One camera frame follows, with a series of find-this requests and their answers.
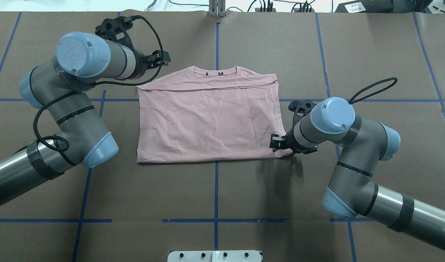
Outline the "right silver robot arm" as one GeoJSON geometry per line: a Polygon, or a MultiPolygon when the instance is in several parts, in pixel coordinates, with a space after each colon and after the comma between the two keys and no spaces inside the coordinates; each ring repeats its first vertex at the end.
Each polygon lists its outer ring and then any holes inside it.
{"type": "Polygon", "coordinates": [[[368,217],[445,251],[444,210],[372,182],[378,162],[399,150],[397,131],[363,118],[339,97],[320,103],[295,100],[289,109],[294,111],[292,129],[284,136],[271,135],[273,151],[309,154],[325,141],[342,147],[322,199],[325,209],[343,219],[368,217]]]}

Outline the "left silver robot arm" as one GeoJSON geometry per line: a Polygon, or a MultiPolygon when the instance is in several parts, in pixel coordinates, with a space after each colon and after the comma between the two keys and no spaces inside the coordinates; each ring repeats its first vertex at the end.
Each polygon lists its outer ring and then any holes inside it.
{"type": "Polygon", "coordinates": [[[106,40],[69,32],[51,60],[35,67],[19,83],[22,97],[38,109],[36,139],[0,162],[0,206],[53,180],[79,164],[95,168],[119,152],[86,92],[98,80],[138,79],[170,62],[161,47],[151,55],[128,47],[126,37],[106,40]]]}

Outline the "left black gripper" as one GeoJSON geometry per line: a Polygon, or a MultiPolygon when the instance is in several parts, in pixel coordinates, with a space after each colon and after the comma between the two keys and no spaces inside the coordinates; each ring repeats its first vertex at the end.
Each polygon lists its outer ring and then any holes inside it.
{"type": "Polygon", "coordinates": [[[167,66],[171,62],[170,55],[167,51],[154,51],[151,55],[145,55],[141,51],[135,51],[135,58],[135,79],[142,78],[147,70],[167,66]]]}

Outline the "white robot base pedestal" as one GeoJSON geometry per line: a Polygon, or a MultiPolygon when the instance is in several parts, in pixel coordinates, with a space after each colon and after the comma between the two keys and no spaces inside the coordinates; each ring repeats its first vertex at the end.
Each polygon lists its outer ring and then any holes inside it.
{"type": "Polygon", "coordinates": [[[193,250],[172,251],[168,262],[262,262],[262,251],[258,250],[193,250]]]}

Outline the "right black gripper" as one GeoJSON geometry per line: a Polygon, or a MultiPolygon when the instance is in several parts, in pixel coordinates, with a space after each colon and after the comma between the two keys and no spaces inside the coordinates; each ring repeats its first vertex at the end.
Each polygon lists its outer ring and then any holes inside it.
{"type": "Polygon", "coordinates": [[[310,154],[317,152],[317,146],[307,148],[302,146],[294,137],[294,129],[289,130],[286,135],[279,136],[278,134],[271,134],[269,147],[272,151],[291,149],[293,154],[303,153],[310,154]]]}

